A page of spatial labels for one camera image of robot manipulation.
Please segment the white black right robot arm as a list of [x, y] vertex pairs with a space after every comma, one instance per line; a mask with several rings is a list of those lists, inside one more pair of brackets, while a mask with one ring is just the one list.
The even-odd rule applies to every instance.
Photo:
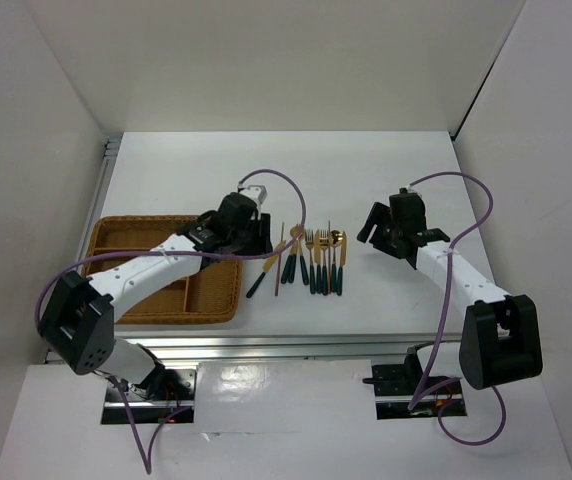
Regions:
[[451, 283], [449, 305], [463, 314], [456, 374], [476, 390], [537, 377], [543, 370], [537, 310], [526, 295], [496, 286], [429, 229], [420, 195], [407, 189], [373, 204], [361, 243], [407, 261], [441, 288]]

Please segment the gold spoon green handle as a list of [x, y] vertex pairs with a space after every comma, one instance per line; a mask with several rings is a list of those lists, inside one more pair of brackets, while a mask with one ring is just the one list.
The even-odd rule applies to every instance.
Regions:
[[296, 240], [296, 244], [295, 244], [296, 251], [295, 251], [295, 254], [294, 254], [293, 260], [292, 260], [289, 282], [293, 283], [295, 280], [295, 273], [297, 271], [300, 271], [302, 283], [305, 286], [309, 286], [310, 285], [310, 276], [309, 276], [308, 268], [306, 266], [306, 262], [305, 262], [305, 259], [303, 256], [302, 241], [304, 240], [304, 237], [305, 237], [305, 229], [301, 228], [301, 233], [298, 235], [297, 240]]
[[337, 248], [341, 246], [343, 241], [343, 233], [339, 230], [332, 230], [330, 233], [330, 247], [332, 250], [331, 257], [331, 290], [336, 290], [337, 282]]
[[301, 232], [301, 226], [299, 224], [296, 224], [290, 230], [293, 243], [291, 245], [288, 257], [286, 259], [285, 266], [282, 270], [280, 278], [280, 282], [282, 284], [294, 282], [295, 271], [296, 271], [296, 257], [298, 252], [298, 239], [300, 232]]

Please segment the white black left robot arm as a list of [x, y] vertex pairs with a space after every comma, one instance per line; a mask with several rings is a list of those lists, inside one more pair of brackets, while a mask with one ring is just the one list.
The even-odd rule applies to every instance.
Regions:
[[37, 310], [40, 336], [78, 375], [113, 374], [113, 361], [134, 366], [126, 377], [142, 399], [164, 387], [164, 374], [140, 347], [115, 338], [115, 323], [133, 306], [166, 286], [223, 260], [260, 258], [271, 252], [270, 217], [262, 213], [264, 187], [243, 187], [149, 251], [122, 253], [124, 263], [83, 277], [59, 274], [45, 307]]

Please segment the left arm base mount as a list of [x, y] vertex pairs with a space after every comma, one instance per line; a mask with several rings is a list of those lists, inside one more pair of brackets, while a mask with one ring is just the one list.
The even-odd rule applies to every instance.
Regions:
[[129, 417], [126, 398], [137, 425], [153, 425], [166, 420], [174, 424], [192, 424], [195, 418], [196, 368], [167, 369], [161, 383], [152, 392], [123, 379], [117, 386], [108, 382], [105, 391], [102, 425], [126, 425]]

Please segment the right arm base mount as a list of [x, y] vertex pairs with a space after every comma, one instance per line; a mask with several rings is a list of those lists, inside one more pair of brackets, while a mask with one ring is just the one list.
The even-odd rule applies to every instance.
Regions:
[[423, 370], [417, 349], [411, 347], [402, 363], [377, 364], [362, 383], [373, 389], [378, 420], [436, 418], [442, 407], [445, 417], [467, 415], [460, 382], [441, 387], [424, 397], [414, 409], [408, 406], [419, 384]]

